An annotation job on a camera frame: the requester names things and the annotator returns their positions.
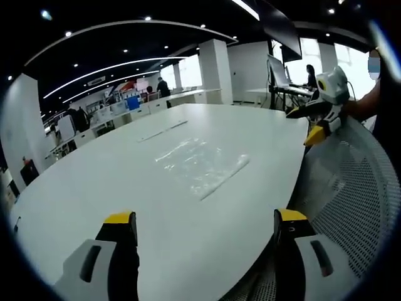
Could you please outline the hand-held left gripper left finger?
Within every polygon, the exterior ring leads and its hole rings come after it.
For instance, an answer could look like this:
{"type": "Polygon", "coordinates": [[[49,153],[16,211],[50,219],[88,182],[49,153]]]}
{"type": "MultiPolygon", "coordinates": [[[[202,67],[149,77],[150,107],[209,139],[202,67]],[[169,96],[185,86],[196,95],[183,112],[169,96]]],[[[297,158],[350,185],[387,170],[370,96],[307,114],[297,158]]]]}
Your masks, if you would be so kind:
{"type": "Polygon", "coordinates": [[[94,239],[64,262],[54,289],[63,300],[138,300],[136,214],[111,214],[94,239]]]}

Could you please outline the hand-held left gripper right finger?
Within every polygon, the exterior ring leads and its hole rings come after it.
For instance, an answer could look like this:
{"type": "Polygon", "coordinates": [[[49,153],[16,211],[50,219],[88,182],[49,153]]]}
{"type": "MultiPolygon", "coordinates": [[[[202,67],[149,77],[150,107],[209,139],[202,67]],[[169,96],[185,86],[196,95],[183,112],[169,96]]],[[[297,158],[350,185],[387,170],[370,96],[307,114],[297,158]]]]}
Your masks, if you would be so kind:
{"type": "Polygon", "coordinates": [[[304,214],[275,209],[273,241],[276,300],[344,300],[350,293],[347,253],[304,214]]]}

